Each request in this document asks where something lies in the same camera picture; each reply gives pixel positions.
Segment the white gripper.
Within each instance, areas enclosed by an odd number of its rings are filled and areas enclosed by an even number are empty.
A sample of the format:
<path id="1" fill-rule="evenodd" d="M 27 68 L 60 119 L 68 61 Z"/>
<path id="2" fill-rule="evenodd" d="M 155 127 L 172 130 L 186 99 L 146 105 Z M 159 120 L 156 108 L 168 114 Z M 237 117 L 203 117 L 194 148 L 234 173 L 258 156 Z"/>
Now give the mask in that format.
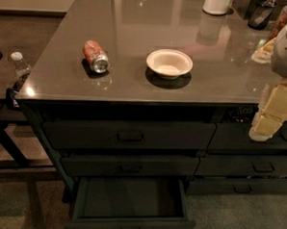
<path id="1" fill-rule="evenodd" d="M 252 140 L 267 141 L 287 121 L 287 79 L 263 89 L 256 113 L 249 128 Z"/>

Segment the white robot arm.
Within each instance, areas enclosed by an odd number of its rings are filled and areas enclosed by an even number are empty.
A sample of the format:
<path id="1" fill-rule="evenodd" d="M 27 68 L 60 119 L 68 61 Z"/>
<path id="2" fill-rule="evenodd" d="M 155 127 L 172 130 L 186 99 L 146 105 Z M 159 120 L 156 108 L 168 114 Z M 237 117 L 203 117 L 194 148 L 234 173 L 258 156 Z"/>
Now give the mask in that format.
<path id="1" fill-rule="evenodd" d="M 252 140 L 263 142 L 271 139 L 287 121 L 287 24 L 251 58 L 257 62 L 268 60 L 273 72 L 282 77 L 274 87 L 266 85 L 262 90 L 258 111 L 248 131 Z"/>

